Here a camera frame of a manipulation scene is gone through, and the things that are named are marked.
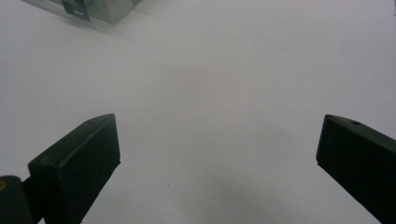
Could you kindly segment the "clear plastic compartment box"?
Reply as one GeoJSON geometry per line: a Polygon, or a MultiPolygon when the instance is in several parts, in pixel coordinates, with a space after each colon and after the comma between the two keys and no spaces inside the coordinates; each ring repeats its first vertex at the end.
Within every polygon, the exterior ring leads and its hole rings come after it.
{"type": "Polygon", "coordinates": [[[81,21],[97,20],[115,25],[123,20],[142,0],[22,0],[64,18],[81,21]]]}

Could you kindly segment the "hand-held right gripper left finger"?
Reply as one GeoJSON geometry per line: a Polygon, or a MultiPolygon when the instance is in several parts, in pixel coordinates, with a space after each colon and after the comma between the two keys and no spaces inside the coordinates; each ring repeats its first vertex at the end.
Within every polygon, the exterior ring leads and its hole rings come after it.
{"type": "Polygon", "coordinates": [[[80,224],[120,164],[116,117],[89,119],[28,163],[46,224],[80,224]]]}

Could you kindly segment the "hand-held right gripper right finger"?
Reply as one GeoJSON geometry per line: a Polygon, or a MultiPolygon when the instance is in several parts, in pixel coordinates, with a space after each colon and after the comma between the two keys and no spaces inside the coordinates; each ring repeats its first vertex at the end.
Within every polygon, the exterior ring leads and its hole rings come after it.
{"type": "Polygon", "coordinates": [[[381,224],[396,224],[396,140],[355,120],[327,115],[316,160],[381,224]]]}

